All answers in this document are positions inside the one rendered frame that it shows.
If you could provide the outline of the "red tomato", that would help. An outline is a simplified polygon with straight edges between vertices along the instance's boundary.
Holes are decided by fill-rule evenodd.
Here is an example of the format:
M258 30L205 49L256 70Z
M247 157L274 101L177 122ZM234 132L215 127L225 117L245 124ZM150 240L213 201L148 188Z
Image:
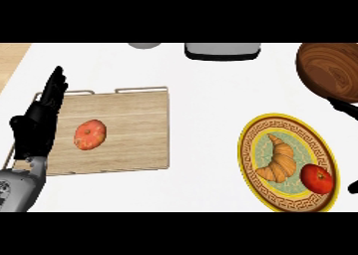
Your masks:
M317 194L327 194L333 189L333 177L327 170L308 163L301 169L301 182L307 189Z

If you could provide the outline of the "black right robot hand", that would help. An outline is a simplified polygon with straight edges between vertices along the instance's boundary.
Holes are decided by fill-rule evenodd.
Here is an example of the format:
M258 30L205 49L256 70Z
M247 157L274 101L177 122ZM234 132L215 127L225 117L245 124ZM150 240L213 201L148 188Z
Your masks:
M327 98L327 101L336 111L345 113L350 117L352 117L358 121L358 107L355 107L352 104L350 104L338 99L333 99L333 98ZM358 193L358 180L355 180L350 184L348 191L351 194Z

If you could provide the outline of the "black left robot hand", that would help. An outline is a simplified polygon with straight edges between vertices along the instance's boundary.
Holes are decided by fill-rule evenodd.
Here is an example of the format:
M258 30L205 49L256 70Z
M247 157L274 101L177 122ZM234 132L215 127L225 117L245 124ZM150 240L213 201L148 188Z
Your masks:
M69 89L64 69L58 66L48 79L42 98L35 101L23 116L15 116L11 129L15 138L17 160L33 156L48 156L55 140L58 113L63 105L64 94Z

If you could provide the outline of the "golden croissant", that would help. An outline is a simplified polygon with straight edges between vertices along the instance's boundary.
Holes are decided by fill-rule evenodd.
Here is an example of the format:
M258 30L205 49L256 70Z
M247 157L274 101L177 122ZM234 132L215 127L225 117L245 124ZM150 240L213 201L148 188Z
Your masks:
M270 164L255 170L256 174L267 180L281 183L296 172L296 161L290 145L271 133L268 138L273 142L273 157Z

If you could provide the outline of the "pale grey appliance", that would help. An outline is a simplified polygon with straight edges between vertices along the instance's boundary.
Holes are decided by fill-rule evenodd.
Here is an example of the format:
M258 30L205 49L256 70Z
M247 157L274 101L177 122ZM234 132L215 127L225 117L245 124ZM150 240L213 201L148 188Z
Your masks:
M185 43L184 53L193 60L253 60L261 52L259 43Z

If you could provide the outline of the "pale wooden cutting board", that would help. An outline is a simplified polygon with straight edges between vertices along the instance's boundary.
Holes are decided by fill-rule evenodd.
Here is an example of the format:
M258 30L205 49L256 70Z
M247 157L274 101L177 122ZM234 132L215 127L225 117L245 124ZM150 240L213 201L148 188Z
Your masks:
M106 141L91 150L75 146L80 124L98 120ZM66 94L58 115L48 174L166 169L171 166L171 95L166 87L117 89L111 94Z

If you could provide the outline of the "grey round object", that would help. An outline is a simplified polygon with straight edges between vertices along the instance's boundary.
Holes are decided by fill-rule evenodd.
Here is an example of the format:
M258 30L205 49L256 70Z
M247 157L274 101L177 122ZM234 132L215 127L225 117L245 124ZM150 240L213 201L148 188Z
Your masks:
M135 48L135 49L151 49L154 47L157 47L162 43L129 43L129 45Z

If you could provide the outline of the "yellow patterned plate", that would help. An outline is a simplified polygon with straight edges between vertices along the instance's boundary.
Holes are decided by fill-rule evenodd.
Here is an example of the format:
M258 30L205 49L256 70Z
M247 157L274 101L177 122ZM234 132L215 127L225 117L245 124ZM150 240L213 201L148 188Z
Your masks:
M258 116L237 144L240 172L249 189L274 211L324 212L339 193L339 169L330 147L298 118Z

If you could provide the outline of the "brown wooden bowl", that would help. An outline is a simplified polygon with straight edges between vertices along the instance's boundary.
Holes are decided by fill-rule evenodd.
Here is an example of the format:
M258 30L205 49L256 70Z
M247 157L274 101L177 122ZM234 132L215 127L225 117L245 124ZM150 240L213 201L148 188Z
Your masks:
M358 103L357 43L302 43L296 52L296 73L317 96Z

